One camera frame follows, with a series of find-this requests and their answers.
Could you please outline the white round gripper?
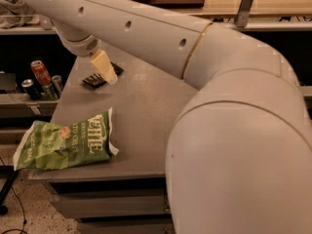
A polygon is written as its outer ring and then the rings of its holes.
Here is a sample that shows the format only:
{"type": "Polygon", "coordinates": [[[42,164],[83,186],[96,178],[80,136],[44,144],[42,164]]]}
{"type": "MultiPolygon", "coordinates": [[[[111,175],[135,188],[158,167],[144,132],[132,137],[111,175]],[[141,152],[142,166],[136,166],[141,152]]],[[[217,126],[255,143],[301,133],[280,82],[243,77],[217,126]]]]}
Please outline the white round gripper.
{"type": "Polygon", "coordinates": [[[109,85],[114,85],[118,81],[107,53],[98,49],[100,41],[96,37],[55,19],[53,24],[61,43],[70,53],[83,58],[91,56],[92,66],[109,85]]]}

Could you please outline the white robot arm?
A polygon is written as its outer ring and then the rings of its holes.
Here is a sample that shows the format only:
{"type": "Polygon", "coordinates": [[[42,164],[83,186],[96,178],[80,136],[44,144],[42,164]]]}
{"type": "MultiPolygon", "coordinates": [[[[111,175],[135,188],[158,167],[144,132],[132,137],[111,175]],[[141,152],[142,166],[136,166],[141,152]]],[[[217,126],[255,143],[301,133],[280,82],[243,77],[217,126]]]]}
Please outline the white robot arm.
{"type": "Polygon", "coordinates": [[[272,47],[131,0],[23,0],[196,89],[170,134],[176,234],[312,234],[311,122],[272,47]]]}

